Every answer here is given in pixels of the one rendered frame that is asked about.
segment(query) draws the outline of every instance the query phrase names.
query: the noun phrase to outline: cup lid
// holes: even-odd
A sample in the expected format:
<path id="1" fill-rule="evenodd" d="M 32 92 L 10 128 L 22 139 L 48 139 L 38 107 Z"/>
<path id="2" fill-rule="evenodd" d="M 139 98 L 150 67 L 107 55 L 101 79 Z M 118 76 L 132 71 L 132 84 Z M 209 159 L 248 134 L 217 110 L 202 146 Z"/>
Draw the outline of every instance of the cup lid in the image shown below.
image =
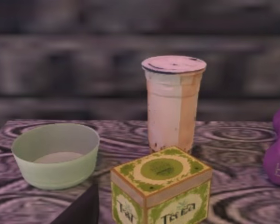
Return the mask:
<path id="1" fill-rule="evenodd" d="M 199 71 L 206 68 L 206 62 L 189 56 L 156 56 L 142 62 L 146 70 L 165 74 Z"/>

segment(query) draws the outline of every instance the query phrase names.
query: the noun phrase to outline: dark wall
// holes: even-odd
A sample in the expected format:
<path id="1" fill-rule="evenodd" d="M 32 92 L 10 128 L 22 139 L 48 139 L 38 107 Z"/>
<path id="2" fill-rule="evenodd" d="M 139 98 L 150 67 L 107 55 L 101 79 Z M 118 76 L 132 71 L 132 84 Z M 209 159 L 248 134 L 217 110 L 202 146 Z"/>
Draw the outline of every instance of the dark wall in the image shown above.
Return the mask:
<path id="1" fill-rule="evenodd" d="M 208 63 L 199 120 L 280 107 L 280 1 L 0 0 L 0 121 L 146 119 L 140 63 Z"/>

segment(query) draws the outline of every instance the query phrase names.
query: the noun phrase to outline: patterned tablecloth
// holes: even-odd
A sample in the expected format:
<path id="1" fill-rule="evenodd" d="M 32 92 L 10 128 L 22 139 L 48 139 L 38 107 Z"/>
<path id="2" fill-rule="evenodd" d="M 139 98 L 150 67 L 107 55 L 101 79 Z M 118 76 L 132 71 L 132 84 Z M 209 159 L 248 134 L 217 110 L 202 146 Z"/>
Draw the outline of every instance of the patterned tablecloth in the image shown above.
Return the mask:
<path id="1" fill-rule="evenodd" d="M 52 120 L 14 120 L 0 129 L 0 224 L 49 224 L 90 181 L 62 191 L 43 191 L 21 177 L 10 146 L 21 133 Z M 97 168 L 100 224 L 112 224 L 109 169 L 148 154 L 143 121 L 72 121 L 101 136 Z M 209 218 L 203 224 L 280 224 L 280 187 L 262 169 L 274 141 L 271 123 L 197 122 L 193 155 L 214 168 Z"/>

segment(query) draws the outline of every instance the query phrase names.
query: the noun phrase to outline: cup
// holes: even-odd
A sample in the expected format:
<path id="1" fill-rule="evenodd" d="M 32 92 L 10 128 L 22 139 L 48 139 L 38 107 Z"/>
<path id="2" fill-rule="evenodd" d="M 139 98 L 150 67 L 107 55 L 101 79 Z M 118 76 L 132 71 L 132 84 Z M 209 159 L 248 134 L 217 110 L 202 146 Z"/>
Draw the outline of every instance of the cup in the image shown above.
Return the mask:
<path id="1" fill-rule="evenodd" d="M 52 124 L 20 135 L 12 152 L 23 178 L 40 189 L 80 184 L 94 171 L 99 135 L 78 124 Z"/>
<path id="2" fill-rule="evenodd" d="M 147 80 L 150 151 L 177 146 L 191 153 L 206 62 L 188 56 L 156 56 L 141 65 Z"/>

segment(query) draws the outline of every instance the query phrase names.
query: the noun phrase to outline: swirl pattern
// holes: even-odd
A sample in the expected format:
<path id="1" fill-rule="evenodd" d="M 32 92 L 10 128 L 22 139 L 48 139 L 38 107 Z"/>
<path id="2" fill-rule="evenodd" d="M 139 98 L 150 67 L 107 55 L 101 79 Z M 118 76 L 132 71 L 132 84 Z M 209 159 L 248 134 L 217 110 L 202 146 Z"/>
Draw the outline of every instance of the swirl pattern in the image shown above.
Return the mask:
<path id="1" fill-rule="evenodd" d="M 10 147 L 39 125 L 59 120 L 13 120 L 0 129 L 0 224 L 49 224 L 91 184 L 42 191 L 21 177 Z M 101 143 L 94 173 L 99 183 L 100 224 L 112 224 L 111 167 L 149 153 L 146 122 L 70 121 L 98 131 Z M 280 224 L 280 187 L 262 170 L 265 150 L 274 141 L 271 123 L 197 122 L 193 155 L 214 168 L 210 212 L 203 224 Z"/>

